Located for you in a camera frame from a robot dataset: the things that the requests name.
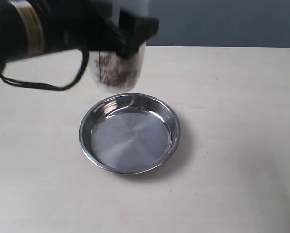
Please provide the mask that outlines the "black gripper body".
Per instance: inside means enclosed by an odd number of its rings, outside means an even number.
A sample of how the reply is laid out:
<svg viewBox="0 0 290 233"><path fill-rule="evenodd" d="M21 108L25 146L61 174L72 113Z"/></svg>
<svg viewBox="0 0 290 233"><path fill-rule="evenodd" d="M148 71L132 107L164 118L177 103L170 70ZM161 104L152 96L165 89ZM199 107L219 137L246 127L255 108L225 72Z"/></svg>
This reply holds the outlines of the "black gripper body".
<svg viewBox="0 0 290 233"><path fill-rule="evenodd" d="M89 51L116 51L111 38L113 3L107 0L43 0L43 52L86 47Z"/></svg>

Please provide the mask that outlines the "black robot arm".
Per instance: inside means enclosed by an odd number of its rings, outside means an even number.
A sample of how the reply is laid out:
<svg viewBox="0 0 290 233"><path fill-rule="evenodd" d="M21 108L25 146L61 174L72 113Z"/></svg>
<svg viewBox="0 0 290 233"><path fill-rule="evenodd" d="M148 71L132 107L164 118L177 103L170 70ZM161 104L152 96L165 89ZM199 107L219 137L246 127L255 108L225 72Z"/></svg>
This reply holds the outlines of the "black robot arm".
<svg viewBox="0 0 290 233"><path fill-rule="evenodd" d="M0 0L0 63L86 48L135 55L157 34L156 18L99 0Z"/></svg>

